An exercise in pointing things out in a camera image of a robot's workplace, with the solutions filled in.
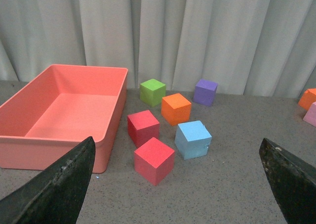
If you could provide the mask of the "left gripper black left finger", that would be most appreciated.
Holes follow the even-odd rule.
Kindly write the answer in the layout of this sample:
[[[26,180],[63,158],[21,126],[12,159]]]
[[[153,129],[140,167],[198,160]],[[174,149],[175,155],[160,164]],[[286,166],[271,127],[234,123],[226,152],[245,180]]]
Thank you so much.
[[[2,224],[74,224],[81,211],[95,161],[88,137],[0,201]]]

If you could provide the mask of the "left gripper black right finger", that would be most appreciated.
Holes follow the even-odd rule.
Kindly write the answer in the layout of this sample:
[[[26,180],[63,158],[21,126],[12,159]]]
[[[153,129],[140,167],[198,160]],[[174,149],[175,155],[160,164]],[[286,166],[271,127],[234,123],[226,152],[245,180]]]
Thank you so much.
[[[264,138],[260,159],[275,200],[288,224],[316,222],[316,168]]]

